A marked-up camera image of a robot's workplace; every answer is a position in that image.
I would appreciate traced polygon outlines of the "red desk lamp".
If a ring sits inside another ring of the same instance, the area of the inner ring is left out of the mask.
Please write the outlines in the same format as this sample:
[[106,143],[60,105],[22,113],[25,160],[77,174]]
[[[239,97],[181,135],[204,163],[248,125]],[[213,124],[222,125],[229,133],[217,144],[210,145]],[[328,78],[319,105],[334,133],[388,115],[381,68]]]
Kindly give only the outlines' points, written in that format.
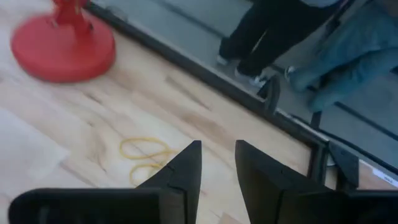
[[106,73],[116,58],[112,30],[85,12],[90,0],[52,0],[54,9],[26,19],[11,36],[11,51],[29,75],[73,83]]

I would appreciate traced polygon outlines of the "white label sticker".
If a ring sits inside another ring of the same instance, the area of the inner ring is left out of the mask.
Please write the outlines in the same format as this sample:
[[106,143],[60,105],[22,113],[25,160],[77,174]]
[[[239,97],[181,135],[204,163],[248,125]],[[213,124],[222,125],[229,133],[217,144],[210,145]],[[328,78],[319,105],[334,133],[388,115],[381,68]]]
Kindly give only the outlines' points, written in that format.
[[388,176],[387,174],[383,173],[382,171],[376,168],[372,168],[372,172],[378,178],[398,188],[398,180],[393,179],[392,177]]

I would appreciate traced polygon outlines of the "yellow rubber band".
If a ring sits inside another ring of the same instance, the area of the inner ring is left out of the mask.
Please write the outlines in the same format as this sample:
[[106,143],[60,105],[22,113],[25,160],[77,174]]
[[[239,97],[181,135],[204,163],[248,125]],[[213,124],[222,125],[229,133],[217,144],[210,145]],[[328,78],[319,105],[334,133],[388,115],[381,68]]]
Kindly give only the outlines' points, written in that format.
[[[160,146],[160,149],[155,152],[145,153],[142,152],[139,155],[133,155],[124,150],[126,144],[131,144],[138,149],[136,143],[144,142],[148,144],[156,144]],[[130,168],[128,173],[129,185],[132,187],[137,187],[139,184],[143,184],[143,181],[137,181],[134,174],[139,169],[148,169],[147,178],[154,177],[158,171],[164,168],[172,158],[174,158],[181,150],[172,148],[169,144],[163,140],[155,137],[131,137],[120,141],[118,151],[123,159],[133,161],[133,166]]]

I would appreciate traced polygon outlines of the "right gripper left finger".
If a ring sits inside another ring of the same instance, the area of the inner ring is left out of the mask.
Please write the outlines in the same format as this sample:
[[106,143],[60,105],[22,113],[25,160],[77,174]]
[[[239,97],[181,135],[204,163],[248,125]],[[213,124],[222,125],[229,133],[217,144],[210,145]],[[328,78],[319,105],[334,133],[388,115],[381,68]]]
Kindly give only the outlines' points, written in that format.
[[160,187],[184,195],[185,224],[196,224],[201,187],[202,145],[194,140],[160,171],[138,187]]

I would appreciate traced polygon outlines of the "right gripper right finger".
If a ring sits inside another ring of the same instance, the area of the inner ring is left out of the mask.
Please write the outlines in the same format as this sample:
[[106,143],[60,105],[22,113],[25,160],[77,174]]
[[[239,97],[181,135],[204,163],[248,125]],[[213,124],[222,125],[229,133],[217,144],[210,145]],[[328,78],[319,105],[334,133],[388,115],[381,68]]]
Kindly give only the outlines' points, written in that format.
[[243,140],[236,171],[250,224],[347,224],[347,196],[283,165]]

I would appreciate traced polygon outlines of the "black metal table frame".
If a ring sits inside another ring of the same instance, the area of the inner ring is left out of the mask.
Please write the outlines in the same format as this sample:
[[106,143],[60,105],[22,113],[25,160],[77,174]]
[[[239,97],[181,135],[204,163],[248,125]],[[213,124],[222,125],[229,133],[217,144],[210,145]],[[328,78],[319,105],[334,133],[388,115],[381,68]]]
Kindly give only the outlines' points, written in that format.
[[268,66],[262,87],[236,77],[235,63],[217,63],[222,38],[250,5],[251,0],[90,0],[86,10],[304,143],[311,178],[341,188],[398,190],[372,172],[376,168],[398,180],[398,127],[361,107],[369,90],[312,113],[307,101],[317,86],[296,93],[284,80],[288,63],[302,63],[314,53],[322,30]]

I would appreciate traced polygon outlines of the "person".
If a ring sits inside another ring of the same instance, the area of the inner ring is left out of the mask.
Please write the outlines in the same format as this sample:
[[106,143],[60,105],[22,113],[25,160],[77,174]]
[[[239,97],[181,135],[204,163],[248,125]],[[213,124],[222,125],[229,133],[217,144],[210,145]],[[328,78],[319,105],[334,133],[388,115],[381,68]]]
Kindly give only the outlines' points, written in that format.
[[398,67],[398,0],[370,0],[332,33],[308,64],[285,71],[296,91],[302,91],[333,69],[346,65],[309,103],[318,112],[355,88]]
[[263,70],[323,25],[344,0],[255,0],[238,26],[221,40],[217,62],[238,61],[235,74],[253,86]]

